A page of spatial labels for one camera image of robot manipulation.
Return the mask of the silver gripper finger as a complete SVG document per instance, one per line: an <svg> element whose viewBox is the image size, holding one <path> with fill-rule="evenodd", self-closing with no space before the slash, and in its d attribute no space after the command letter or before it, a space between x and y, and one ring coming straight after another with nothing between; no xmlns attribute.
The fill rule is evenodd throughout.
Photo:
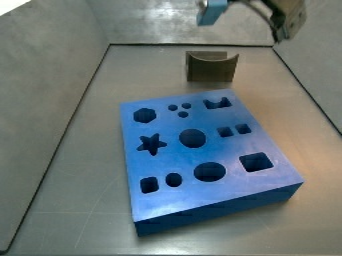
<svg viewBox="0 0 342 256"><path fill-rule="evenodd" d="M198 0L197 5L199 8L199 12L205 13L209 7L209 0Z"/></svg>

